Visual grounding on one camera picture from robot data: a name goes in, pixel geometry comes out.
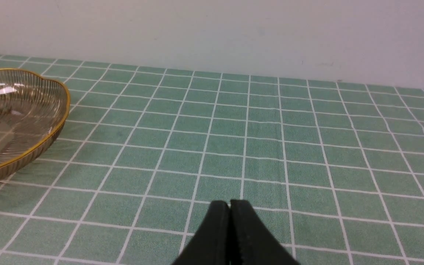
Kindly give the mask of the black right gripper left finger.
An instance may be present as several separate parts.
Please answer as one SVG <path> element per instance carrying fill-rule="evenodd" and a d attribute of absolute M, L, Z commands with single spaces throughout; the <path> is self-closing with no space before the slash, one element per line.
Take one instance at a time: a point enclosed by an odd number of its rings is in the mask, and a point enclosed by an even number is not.
<path fill-rule="evenodd" d="M 198 230 L 173 262 L 174 265 L 225 265 L 230 208 L 212 201 Z"/>

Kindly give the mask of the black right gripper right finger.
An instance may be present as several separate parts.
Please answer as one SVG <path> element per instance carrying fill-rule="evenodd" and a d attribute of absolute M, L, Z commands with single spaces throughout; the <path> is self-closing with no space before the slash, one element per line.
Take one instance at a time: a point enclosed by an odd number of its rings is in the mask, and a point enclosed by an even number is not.
<path fill-rule="evenodd" d="M 231 200 L 231 265 L 299 265 L 247 200 Z"/>

